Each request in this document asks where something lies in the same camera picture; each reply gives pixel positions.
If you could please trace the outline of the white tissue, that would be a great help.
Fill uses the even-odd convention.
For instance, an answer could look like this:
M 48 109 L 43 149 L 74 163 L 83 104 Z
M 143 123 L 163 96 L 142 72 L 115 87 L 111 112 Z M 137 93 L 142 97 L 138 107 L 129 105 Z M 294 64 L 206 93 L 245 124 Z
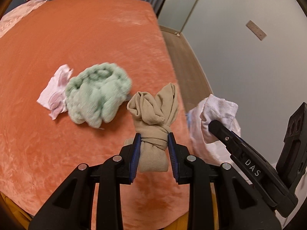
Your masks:
M 201 131 L 205 143 L 213 143 L 218 139 L 209 131 L 209 124 L 212 121 L 219 121 L 228 130 L 234 131 L 241 136 L 241 127 L 236 119 L 239 106 L 235 102 L 227 101 L 210 94 L 204 99 L 205 103 L 200 114 Z

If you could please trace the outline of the orange velvet bed cover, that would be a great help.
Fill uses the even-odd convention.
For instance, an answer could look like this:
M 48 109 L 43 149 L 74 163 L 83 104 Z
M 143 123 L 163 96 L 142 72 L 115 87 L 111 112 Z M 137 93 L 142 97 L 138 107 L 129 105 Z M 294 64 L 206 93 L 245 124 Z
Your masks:
M 77 76 L 115 63 L 129 93 L 152 95 L 176 77 L 152 6 L 140 0 L 52 0 L 1 38 L 1 191 L 36 214 L 78 164 L 103 163 L 135 135 L 132 115 L 118 103 L 122 80 L 79 83 L 73 109 L 56 120 L 38 104 L 56 70 Z

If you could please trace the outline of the bronze wall socket plate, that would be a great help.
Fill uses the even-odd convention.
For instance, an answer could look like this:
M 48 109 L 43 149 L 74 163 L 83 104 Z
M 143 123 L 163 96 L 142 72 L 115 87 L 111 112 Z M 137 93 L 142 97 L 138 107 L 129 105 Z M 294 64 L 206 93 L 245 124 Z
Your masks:
M 248 21 L 246 27 L 259 39 L 263 40 L 267 35 L 253 21 Z

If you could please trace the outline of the pink tissue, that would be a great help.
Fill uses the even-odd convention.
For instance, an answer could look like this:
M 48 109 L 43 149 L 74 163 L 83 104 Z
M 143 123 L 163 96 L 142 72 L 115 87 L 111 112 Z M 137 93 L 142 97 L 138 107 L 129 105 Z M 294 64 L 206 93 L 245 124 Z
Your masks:
M 52 120 L 67 111 L 65 90 L 72 72 L 67 64 L 60 66 L 37 99 L 38 104 L 50 111 Z

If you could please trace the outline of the beige knotted stocking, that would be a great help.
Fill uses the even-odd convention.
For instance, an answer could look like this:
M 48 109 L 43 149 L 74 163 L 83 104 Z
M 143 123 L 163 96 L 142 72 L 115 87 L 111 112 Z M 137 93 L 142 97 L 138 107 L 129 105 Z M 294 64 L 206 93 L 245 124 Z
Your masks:
M 176 85 L 165 85 L 155 96 L 138 91 L 126 108 L 132 115 L 135 131 L 141 136 L 138 171 L 167 172 L 168 134 L 178 115 Z

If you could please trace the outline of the pink floral pillow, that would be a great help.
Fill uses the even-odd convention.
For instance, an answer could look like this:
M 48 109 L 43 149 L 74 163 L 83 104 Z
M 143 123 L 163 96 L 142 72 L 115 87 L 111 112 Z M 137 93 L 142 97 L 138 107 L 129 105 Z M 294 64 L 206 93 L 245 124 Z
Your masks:
M 46 2 L 47 0 L 30 0 L 5 14 L 0 22 L 0 38 L 12 29 L 22 18 L 38 9 Z

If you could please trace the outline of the gold framed floor mirror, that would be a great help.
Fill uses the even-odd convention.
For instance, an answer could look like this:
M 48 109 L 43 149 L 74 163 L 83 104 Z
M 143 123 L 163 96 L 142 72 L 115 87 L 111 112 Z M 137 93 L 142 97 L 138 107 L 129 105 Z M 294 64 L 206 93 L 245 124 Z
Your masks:
M 180 35 L 199 0 L 165 0 L 158 16 L 160 28 Z

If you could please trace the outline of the white plastic trash bag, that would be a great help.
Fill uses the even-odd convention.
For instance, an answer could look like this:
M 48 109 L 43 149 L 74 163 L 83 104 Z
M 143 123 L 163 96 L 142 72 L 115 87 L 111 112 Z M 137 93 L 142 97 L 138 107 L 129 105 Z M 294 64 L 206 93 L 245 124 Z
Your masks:
M 306 229 L 306 104 L 271 165 L 240 137 L 234 102 L 209 96 L 188 113 L 194 153 L 214 188 L 219 229 Z

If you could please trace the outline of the green fluffy sock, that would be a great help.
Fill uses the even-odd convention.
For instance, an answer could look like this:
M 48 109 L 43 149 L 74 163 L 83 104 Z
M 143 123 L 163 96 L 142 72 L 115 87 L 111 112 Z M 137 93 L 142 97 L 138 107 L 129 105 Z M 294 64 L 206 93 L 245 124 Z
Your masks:
M 66 108 L 75 124 L 92 128 L 111 122 L 127 100 L 132 80 L 115 63 L 95 64 L 71 78 L 66 86 Z

